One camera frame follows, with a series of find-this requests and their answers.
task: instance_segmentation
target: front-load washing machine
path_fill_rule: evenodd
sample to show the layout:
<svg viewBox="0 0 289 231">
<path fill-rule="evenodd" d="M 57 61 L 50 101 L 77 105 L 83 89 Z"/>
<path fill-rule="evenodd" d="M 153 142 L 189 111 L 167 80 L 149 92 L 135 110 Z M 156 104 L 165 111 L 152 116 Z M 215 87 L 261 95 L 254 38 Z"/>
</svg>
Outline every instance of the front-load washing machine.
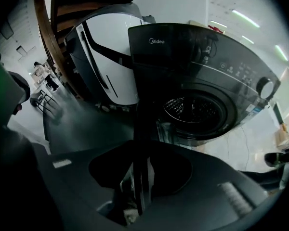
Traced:
<svg viewBox="0 0 289 231">
<path fill-rule="evenodd" d="M 138 102 L 127 30 L 154 22 L 134 3 L 115 4 L 91 13 L 66 36 L 66 49 L 96 103 Z"/>
<path fill-rule="evenodd" d="M 210 29 L 136 26 L 129 41 L 140 98 L 136 139 L 217 138 L 264 109 L 280 85 L 255 53 Z"/>
</svg>

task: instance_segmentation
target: midea logo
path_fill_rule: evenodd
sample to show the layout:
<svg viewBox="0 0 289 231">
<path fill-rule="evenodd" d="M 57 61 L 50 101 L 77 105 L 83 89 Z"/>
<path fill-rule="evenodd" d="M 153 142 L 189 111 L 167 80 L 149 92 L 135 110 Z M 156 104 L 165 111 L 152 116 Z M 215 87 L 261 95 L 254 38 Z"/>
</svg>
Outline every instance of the midea logo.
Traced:
<svg viewBox="0 0 289 231">
<path fill-rule="evenodd" d="M 159 40 L 159 39 L 150 38 L 150 39 L 149 39 L 149 43 L 150 43 L 150 44 L 164 44 L 165 41 Z"/>
</svg>

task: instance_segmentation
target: black appliance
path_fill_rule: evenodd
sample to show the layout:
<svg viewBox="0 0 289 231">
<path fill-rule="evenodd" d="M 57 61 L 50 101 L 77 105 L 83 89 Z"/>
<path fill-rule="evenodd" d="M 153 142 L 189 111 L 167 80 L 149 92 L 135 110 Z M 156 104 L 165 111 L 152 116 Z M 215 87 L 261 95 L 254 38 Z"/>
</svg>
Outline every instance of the black appliance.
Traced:
<svg viewBox="0 0 289 231">
<path fill-rule="evenodd" d="M 163 23 L 128 33 L 137 139 L 165 141 L 161 130 L 183 144 L 219 137 L 265 108 L 280 85 L 255 53 L 210 29 Z"/>
</svg>

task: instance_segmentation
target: dial knob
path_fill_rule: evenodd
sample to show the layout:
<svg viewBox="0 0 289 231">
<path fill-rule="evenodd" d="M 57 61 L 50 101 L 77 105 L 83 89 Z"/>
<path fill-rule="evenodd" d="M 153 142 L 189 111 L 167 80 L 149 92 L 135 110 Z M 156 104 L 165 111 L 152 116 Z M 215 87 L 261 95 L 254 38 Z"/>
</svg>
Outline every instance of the dial knob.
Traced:
<svg viewBox="0 0 289 231">
<path fill-rule="evenodd" d="M 268 98 L 273 93 L 274 84 L 267 78 L 262 77 L 257 83 L 256 91 L 259 93 L 260 97 L 263 99 Z"/>
</svg>

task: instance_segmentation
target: chair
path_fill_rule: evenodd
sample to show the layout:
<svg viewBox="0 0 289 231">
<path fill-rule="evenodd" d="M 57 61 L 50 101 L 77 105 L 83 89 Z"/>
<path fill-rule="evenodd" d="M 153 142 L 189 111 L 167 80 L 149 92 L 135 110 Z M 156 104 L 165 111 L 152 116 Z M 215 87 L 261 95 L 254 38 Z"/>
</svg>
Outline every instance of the chair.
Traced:
<svg viewBox="0 0 289 231">
<path fill-rule="evenodd" d="M 49 96 L 46 92 L 44 92 L 43 90 L 40 90 L 39 92 L 37 93 L 33 93 L 31 96 L 30 96 L 30 104 L 34 107 L 38 107 L 43 113 L 45 113 L 41 108 L 40 106 L 42 106 L 43 108 L 47 109 L 48 111 L 50 111 L 52 114 L 53 112 L 46 108 L 46 106 L 42 105 L 42 102 L 43 100 L 46 101 L 47 104 L 49 104 L 51 106 L 51 104 L 49 103 L 50 100 L 53 100 L 56 104 L 58 104 L 56 102 L 56 100 L 54 100 L 51 96 Z"/>
</svg>

